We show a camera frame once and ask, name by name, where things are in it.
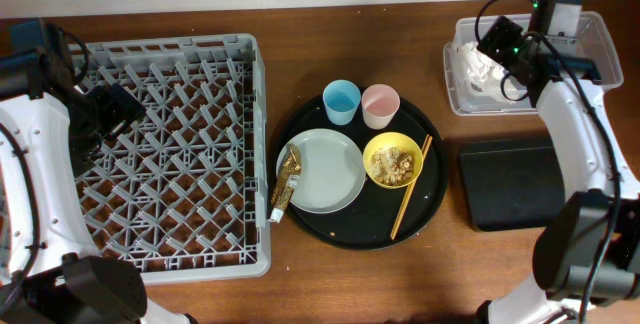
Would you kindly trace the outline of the white paper napkin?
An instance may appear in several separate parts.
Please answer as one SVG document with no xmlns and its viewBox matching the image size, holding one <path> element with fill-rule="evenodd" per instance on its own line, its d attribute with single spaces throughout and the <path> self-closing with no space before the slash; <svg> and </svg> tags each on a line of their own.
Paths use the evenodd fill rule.
<svg viewBox="0 0 640 324">
<path fill-rule="evenodd" d="M 473 95 L 507 102 L 501 91 L 501 82 L 507 74 L 506 70 L 479 52 L 476 46 L 475 41 L 454 46 L 456 62 L 462 71 L 463 80 Z"/>
</svg>

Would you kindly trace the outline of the yellow plastic bowl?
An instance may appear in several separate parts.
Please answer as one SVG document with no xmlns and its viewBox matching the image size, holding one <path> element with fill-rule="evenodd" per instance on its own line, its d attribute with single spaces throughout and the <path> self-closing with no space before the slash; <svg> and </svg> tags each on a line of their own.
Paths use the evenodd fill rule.
<svg viewBox="0 0 640 324">
<path fill-rule="evenodd" d="M 370 170 L 369 161 L 373 153 L 379 149 L 387 148 L 391 146 L 401 147 L 402 149 L 406 150 L 413 156 L 413 160 L 414 160 L 413 176 L 407 183 L 400 186 L 387 186 L 379 183 L 374 179 L 373 174 L 371 173 L 371 170 Z M 413 139 L 411 139 L 409 136 L 405 134 L 398 133 L 398 132 L 385 132 L 375 136 L 373 139 L 371 139 L 368 142 L 368 144 L 366 145 L 363 151 L 363 164 L 364 164 L 364 168 L 367 175 L 369 176 L 370 179 L 373 180 L 375 184 L 386 189 L 402 188 L 402 187 L 408 186 L 413 181 L 416 181 L 419 175 L 421 174 L 421 171 L 423 168 L 423 162 L 421 159 L 421 147 Z"/>
</svg>

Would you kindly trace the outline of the food scraps and rice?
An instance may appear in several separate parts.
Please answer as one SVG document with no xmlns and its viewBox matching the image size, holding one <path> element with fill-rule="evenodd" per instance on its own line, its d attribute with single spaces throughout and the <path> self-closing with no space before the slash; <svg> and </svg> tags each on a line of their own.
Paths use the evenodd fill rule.
<svg viewBox="0 0 640 324">
<path fill-rule="evenodd" d="M 413 176 L 413 156 L 401 147 L 379 149 L 369 163 L 374 179 L 387 186 L 403 185 Z"/>
</svg>

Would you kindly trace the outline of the gold snack wrapper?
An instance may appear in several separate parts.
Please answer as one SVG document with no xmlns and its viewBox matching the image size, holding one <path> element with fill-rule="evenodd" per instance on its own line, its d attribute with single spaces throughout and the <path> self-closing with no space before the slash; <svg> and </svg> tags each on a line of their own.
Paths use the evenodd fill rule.
<svg viewBox="0 0 640 324">
<path fill-rule="evenodd" d="M 302 160 L 298 147 L 288 144 L 285 149 L 286 155 L 281 162 L 271 198 L 272 211 L 269 221 L 272 223 L 279 223 L 284 216 L 302 172 Z"/>
</svg>

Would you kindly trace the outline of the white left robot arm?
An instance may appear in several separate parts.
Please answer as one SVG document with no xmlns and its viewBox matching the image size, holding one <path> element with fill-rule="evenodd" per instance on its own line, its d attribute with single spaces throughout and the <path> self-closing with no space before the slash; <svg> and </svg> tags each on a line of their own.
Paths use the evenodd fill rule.
<svg viewBox="0 0 640 324">
<path fill-rule="evenodd" d="M 70 32 L 34 19 L 1 61 L 1 181 L 9 211 L 5 323 L 187 323 L 148 298 L 137 268 L 101 256 L 75 179 L 88 156 L 144 115 L 122 86 L 79 90 Z"/>
</svg>

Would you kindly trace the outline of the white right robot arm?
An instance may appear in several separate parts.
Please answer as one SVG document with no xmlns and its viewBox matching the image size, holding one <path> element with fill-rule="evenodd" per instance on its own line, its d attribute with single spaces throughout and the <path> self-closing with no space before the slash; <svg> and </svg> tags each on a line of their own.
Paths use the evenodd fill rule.
<svg viewBox="0 0 640 324">
<path fill-rule="evenodd" d="M 528 28 L 500 16 L 477 49 L 527 90 L 554 145 L 566 203 L 536 241 L 532 274 L 484 302 L 477 323 L 583 323 L 639 297 L 639 181 L 604 106 L 593 60 L 576 54 L 581 0 L 530 0 Z"/>
</svg>

